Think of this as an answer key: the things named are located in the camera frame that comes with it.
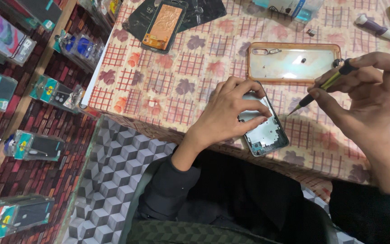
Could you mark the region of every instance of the brick pattern wall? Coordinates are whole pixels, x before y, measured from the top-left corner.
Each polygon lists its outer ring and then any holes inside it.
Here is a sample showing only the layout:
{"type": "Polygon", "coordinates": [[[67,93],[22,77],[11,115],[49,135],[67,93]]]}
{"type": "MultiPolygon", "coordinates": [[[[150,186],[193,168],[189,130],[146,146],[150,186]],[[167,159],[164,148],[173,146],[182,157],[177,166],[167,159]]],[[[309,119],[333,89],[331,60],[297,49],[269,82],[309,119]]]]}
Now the brick pattern wall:
{"type": "MultiPolygon", "coordinates": [[[[54,0],[65,6],[67,0],[54,0]]],[[[73,10],[65,27],[70,34],[85,31],[89,36],[104,42],[107,36],[102,36],[100,28],[95,26],[86,11],[79,6],[73,10]]],[[[0,112],[0,138],[3,136],[19,100],[30,80],[36,64],[48,40],[53,38],[51,32],[42,28],[28,33],[37,46],[24,67],[6,62],[0,64],[0,73],[13,77],[19,84],[14,97],[5,113],[0,112]]],[[[54,52],[46,67],[48,75],[69,88],[81,84],[86,88],[92,74],[86,74],[82,69],[68,60],[62,54],[54,52]]],[[[0,243],[52,243],[61,227],[61,222],[67,210],[68,201],[78,183],[79,175],[85,161],[85,153],[94,132],[96,121],[83,114],[72,114],[49,106],[41,101],[32,100],[23,117],[19,129],[37,132],[45,135],[55,135],[65,140],[65,151],[58,162],[22,161],[5,158],[0,169],[0,197],[37,193],[55,198],[49,223],[33,227],[29,230],[0,239],[0,243]]]]}

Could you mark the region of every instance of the smartphone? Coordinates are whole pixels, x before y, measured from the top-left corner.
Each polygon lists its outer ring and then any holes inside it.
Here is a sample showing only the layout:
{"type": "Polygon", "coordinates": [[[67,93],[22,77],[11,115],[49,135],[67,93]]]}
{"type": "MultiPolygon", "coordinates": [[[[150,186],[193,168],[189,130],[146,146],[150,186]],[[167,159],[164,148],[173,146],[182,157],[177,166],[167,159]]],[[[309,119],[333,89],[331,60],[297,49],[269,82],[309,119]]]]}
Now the smartphone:
{"type": "MultiPolygon", "coordinates": [[[[244,100],[259,100],[269,108],[269,111],[272,114],[266,122],[261,123],[257,126],[257,128],[248,131],[244,135],[249,149],[255,157],[271,153],[280,148],[286,147],[289,144],[287,135],[285,134],[285,131],[282,128],[269,99],[267,98],[266,92],[264,92],[264,95],[265,96],[263,98],[258,98],[254,91],[250,91],[243,95],[244,100]]],[[[239,114],[238,119],[240,122],[245,122],[258,116],[262,116],[262,114],[258,111],[246,110],[239,114]]]]}
{"type": "Polygon", "coordinates": [[[162,0],[141,47],[155,53],[168,54],[187,8],[188,3],[181,0],[162,0]]]}

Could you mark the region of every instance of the table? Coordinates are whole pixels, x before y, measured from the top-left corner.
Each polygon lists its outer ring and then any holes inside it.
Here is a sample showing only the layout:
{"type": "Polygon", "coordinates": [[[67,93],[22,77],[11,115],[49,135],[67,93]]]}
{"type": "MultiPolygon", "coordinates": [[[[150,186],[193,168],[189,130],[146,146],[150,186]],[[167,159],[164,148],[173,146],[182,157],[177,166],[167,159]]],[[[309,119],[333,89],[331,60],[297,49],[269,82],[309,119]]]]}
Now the table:
{"type": "MultiPolygon", "coordinates": [[[[354,25],[361,14],[390,28],[387,0],[325,0],[308,25],[269,12],[248,0],[224,0],[227,15],[177,34],[168,55],[139,47],[140,42],[122,30],[121,23],[140,4],[125,0],[111,39],[98,67],[99,75],[89,105],[111,119],[151,138],[181,142],[196,122],[216,84],[229,76],[246,77],[246,49],[251,42],[336,43],[342,57],[373,51],[390,53],[390,42],[354,25]],[[307,29],[317,31],[310,37],[307,29]]],[[[253,157],[242,138],[224,141],[210,149],[273,169],[311,188],[325,201],[330,179],[368,184],[368,161],[361,150],[311,103],[286,115],[307,92],[306,87],[263,85],[290,140],[290,145],[266,157],[253,157]]],[[[347,94],[333,96],[344,108],[347,94]]]]}

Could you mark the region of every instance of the precision screwdriver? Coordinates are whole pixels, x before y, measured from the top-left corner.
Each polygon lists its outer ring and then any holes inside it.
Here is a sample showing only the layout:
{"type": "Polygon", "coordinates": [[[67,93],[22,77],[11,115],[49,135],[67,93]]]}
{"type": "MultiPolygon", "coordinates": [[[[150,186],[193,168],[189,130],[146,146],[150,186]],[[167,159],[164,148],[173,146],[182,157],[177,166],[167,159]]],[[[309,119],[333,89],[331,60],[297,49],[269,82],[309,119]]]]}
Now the precision screwdriver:
{"type": "Polygon", "coordinates": [[[382,36],[382,37],[390,40],[390,30],[388,28],[382,27],[379,24],[377,24],[376,22],[368,19],[364,14],[359,16],[355,20],[355,23],[362,26],[362,27],[365,27],[371,31],[375,31],[376,35],[378,35],[378,36],[382,36]]]}
{"type": "MultiPolygon", "coordinates": [[[[358,69],[359,68],[356,68],[356,67],[353,67],[350,65],[350,59],[346,59],[344,61],[344,65],[341,68],[339,68],[338,72],[335,73],[335,75],[332,75],[332,77],[329,78],[325,83],[323,83],[323,85],[321,85],[320,88],[323,90],[326,90],[330,86],[335,84],[335,82],[339,79],[339,77],[341,77],[343,75],[348,75],[353,70],[358,70],[358,69]]],[[[294,113],[297,109],[307,106],[312,101],[314,101],[314,98],[311,96],[311,94],[306,95],[302,100],[300,100],[299,104],[287,116],[294,113]]]]}

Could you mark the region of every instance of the tablecloth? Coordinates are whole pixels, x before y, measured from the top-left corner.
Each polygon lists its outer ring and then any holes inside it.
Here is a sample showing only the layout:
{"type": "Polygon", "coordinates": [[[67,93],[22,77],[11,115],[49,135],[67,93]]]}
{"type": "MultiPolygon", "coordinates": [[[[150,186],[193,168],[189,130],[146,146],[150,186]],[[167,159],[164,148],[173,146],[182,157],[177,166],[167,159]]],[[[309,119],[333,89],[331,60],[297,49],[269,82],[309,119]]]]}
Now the tablecloth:
{"type": "MultiPolygon", "coordinates": [[[[306,26],[267,11],[249,0],[223,0],[227,15],[178,33],[168,55],[140,48],[140,42],[121,27],[140,0],[125,0],[98,67],[89,105],[122,125],[151,138],[181,142],[196,122],[216,84],[229,76],[246,77],[246,49],[252,42],[335,43],[342,57],[373,51],[390,53],[390,42],[358,28],[362,14],[390,28],[390,0],[325,0],[306,26]],[[311,37],[307,29],[317,31],[311,37]]],[[[371,182],[368,161],[361,150],[311,103],[286,115],[307,92],[305,86],[263,85],[290,140],[288,147],[253,157],[243,138],[210,149],[273,169],[300,181],[325,201],[330,179],[371,182]]],[[[333,93],[344,108],[347,94],[333,93]]]]}

